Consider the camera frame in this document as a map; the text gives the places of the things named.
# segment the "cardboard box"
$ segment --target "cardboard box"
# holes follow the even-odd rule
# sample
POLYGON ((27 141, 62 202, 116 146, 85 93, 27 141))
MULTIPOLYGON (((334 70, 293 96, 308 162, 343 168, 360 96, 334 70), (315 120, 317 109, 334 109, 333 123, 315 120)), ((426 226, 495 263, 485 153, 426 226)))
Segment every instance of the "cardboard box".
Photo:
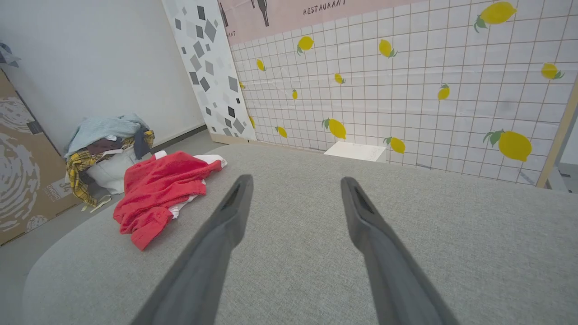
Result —
POLYGON ((78 203, 66 165, 0 71, 0 245, 78 203))

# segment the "lemon wallpaper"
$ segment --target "lemon wallpaper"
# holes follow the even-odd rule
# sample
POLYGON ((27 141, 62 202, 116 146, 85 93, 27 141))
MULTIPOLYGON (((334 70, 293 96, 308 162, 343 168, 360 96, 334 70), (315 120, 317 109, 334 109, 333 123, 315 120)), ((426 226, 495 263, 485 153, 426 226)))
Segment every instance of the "lemon wallpaper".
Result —
POLYGON ((535 185, 578 75, 578 0, 431 0, 231 47, 257 139, 535 185))

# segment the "black baseboard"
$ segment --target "black baseboard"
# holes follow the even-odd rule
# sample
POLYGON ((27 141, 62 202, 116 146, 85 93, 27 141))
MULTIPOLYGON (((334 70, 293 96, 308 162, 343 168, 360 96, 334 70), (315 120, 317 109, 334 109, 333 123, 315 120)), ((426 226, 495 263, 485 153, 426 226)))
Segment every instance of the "black baseboard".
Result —
POLYGON ((188 138, 189 136, 193 136, 193 135, 195 135, 195 134, 197 134, 197 133, 199 133, 199 132, 201 132, 201 131, 204 131, 204 130, 206 130, 206 129, 207 129, 207 125, 205 124, 205 125, 200 126, 200 127, 196 128, 196 129, 194 129, 194 130, 191 130, 191 131, 189 131, 189 132, 187 132, 187 133, 185 133, 185 134, 181 134, 181 135, 177 136, 177 137, 174 138, 174 139, 171 139, 171 140, 169 140, 169 141, 167 141, 167 142, 161 143, 161 144, 158 145, 158 146, 152 147, 152 148, 150 149, 150 152, 151 152, 151 154, 155 154, 155 153, 157 153, 157 152, 159 152, 159 151, 161 151, 161 150, 165 150, 167 147, 170 147, 170 146, 174 145, 175 143, 177 143, 177 142, 179 142, 179 141, 182 141, 182 140, 185 140, 185 139, 188 138))

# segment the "red cloth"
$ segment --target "red cloth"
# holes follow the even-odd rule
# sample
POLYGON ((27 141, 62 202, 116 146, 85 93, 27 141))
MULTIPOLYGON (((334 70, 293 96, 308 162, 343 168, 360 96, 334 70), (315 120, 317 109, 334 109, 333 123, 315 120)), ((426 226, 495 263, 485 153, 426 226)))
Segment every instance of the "red cloth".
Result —
POLYGON ((152 156, 128 168, 125 197, 113 214, 120 233, 132 234, 132 242, 144 250, 172 219, 168 208, 188 200, 189 195, 205 195, 201 181, 221 169, 219 160, 209 165, 182 151, 160 159, 152 156))

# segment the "pink banner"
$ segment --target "pink banner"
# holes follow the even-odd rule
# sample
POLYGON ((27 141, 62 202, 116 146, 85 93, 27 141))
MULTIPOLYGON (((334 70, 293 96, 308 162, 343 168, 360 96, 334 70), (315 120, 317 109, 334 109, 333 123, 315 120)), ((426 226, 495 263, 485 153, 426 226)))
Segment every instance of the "pink banner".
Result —
POLYGON ((229 44, 419 0, 219 0, 229 44))

